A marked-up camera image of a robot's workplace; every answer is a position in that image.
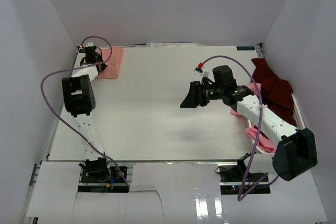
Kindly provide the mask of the salmon pink t shirt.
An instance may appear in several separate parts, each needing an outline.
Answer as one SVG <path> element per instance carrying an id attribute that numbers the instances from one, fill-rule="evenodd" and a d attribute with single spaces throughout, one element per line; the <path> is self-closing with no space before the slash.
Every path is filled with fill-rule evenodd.
<path id="1" fill-rule="evenodd" d="M 112 47 L 112 56 L 106 62 L 107 67 L 100 72 L 96 79 L 116 79 L 119 76 L 124 50 L 121 47 Z"/>

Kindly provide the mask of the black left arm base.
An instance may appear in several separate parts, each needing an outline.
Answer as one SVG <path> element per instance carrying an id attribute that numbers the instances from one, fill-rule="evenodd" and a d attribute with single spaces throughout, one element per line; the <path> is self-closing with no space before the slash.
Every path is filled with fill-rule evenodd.
<path id="1" fill-rule="evenodd" d="M 129 187 L 125 184 L 131 182 L 131 171 L 126 166 L 110 166 L 105 158 L 99 157 L 97 160 L 86 160 L 79 163 L 81 174 L 78 184 L 79 193 L 128 193 Z"/>

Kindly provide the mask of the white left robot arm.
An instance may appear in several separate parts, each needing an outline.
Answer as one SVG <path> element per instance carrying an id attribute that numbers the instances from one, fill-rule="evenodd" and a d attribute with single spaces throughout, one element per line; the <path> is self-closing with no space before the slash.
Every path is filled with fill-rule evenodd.
<path id="1" fill-rule="evenodd" d="M 93 162 L 102 158 L 104 150 L 91 119 L 91 112 L 96 108 L 91 83 L 107 65 L 103 62 L 101 49 L 93 43 L 81 47 L 79 52 L 85 55 L 80 62 L 83 68 L 62 79 L 62 92 L 66 111 L 74 118 L 78 131 L 85 137 L 82 139 L 85 160 Z"/>

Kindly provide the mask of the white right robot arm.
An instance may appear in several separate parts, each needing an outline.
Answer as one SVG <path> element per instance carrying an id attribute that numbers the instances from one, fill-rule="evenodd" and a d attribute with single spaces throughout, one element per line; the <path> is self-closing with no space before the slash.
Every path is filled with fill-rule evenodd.
<path id="1" fill-rule="evenodd" d="M 214 80 L 203 77 L 190 83 L 182 109 L 206 106 L 211 100 L 221 100 L 225 105 L 250 120 L 273 143 L 273 153 L 253 154 L 238 166 L 238 177 L 247 182 L 256 173 L 276 173 L 290 181 L 315 167 L 318 163 L 315 138 L 308 128 L 298 129 L 260 105 L 251 89 L 238 86 L 229 66 L 215 67 Z"/>

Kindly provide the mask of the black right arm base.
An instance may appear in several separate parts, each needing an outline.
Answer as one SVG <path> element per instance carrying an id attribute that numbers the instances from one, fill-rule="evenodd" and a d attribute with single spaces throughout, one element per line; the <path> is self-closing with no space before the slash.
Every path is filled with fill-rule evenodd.
<path id="1" fill-rule="evenodd" d="M 223 165 L 215 169 L 215 173 L 220 176 L 220 190 L 222 195 L 238 195 L 246 170 L 244 161 L 250 156 L 246 153 L 237 160 L 236 165 Z M 243 194 L 250 189 L 261 177 L 263 173 L 248 173 Z"/>

